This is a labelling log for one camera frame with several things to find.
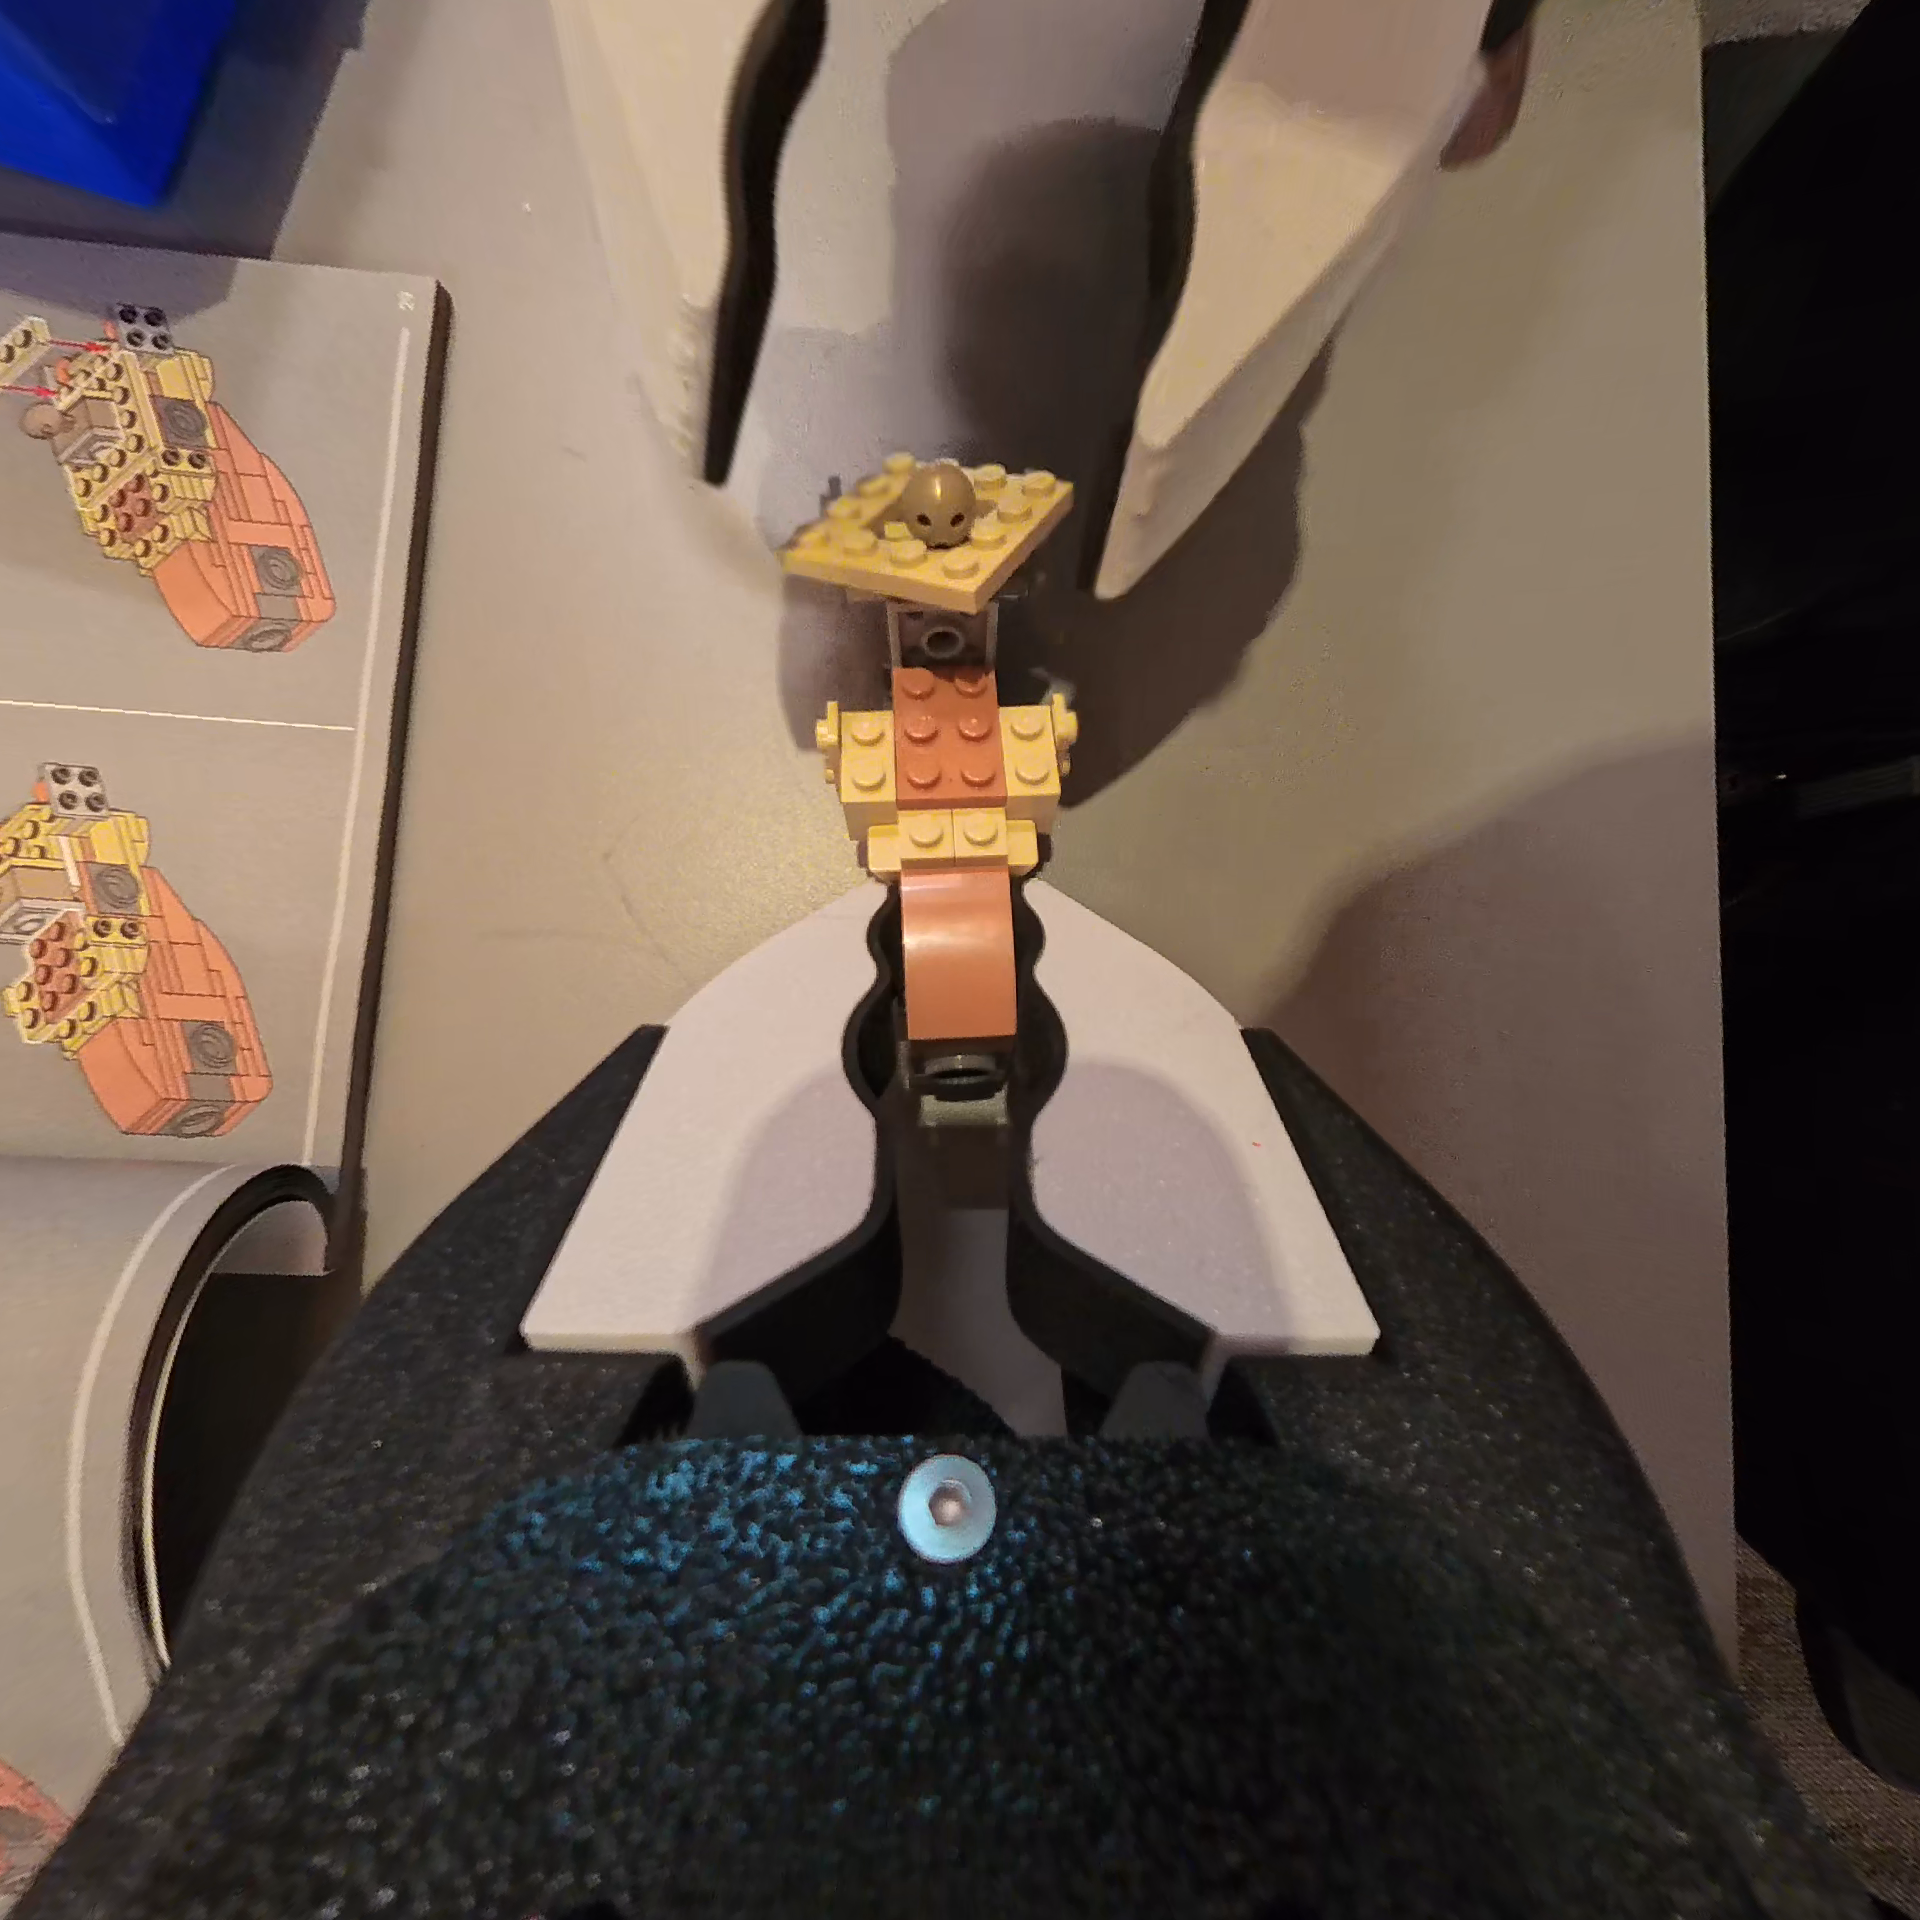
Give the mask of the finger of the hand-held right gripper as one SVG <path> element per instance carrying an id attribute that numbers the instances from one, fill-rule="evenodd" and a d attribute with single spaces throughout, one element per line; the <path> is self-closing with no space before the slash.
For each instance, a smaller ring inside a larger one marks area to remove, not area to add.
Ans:
<path id="1" fill-rule="evenodd" d="M 1151 181 L 1087 585 L 1134 590 L 1275 428 L 1463 119 L 1502 2 L 1204 2 Z"/>
<path id="2" fill-rule="evenodd" d="M 826 2 L 551 2 L 640 387 L 698 481 L 733 474 L 779 279 L 779 166 Z"/>

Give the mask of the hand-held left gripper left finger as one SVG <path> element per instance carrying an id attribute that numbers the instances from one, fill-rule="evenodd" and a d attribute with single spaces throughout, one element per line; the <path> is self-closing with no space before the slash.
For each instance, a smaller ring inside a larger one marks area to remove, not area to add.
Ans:
<path id="1" fill-rule="evenodd" d="M 891 1332 L 900 1234 L 882 1139 L 885 899 L 735 961 L 663 1032 L 518 1332 L 546 1352 L 768 1364 L 826 1387 Z"/>

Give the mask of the tan square frame plate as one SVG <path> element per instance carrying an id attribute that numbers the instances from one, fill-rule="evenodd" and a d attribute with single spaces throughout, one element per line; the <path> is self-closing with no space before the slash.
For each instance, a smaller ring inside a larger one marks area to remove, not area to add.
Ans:
<path id="1" fill-rule="evenodd" d="M 1075 486 L 1049 469 L 890 453 L 780 552 L 784 571 L 920 610 L 984 610 L 1052 527 Z"/>

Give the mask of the tan and orange brick model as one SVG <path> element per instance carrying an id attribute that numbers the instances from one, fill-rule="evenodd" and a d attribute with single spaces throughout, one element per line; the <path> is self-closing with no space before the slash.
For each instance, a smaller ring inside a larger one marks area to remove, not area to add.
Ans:
<path id="1" fill-rule="evenodd" d="M 1068 1020 L 1041 985 L 1029 892 L 1052 853 L 1079 741 L 1063 688 L 1005 705 L 998 606 L 952 610 L 842 586 L 882 661 L 868 705 L 834 698 L 823 777 L 862 875 L 879 885 L 858 952 L 871 977 L 842 1026 L 842 1067 L 879 1125 L 900 1216 L 1029 1200 L 1032 1134 L 1068 1067 Z"/>

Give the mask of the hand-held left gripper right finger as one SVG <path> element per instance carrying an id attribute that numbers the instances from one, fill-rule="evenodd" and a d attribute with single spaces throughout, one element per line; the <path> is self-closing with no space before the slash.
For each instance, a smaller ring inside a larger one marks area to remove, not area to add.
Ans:
<path id="1" fill-rule="evenodd" d="M 1235 1014 L 1052 885 L 1016 922 L 1023 1332 L 1079 1382 L 1367 1353 L 1377 1319 Z"/>

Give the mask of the blue plastic bin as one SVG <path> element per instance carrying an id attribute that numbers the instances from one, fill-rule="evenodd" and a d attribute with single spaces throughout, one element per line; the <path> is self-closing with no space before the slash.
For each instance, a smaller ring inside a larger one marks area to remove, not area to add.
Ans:
<path id="1" fill-rule="evenodd" d="M 297 144 L 331 2 L 4 2 L 4 168 L 122 204 Z"/>

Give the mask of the grey instruction booklet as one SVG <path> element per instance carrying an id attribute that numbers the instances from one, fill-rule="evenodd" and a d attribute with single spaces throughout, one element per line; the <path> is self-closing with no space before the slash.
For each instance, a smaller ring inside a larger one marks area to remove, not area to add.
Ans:
<path id="1" fill-rule="evenodd" d="M 4 239 L 4 1906 L 345 1307 L 428 276 Z"/>

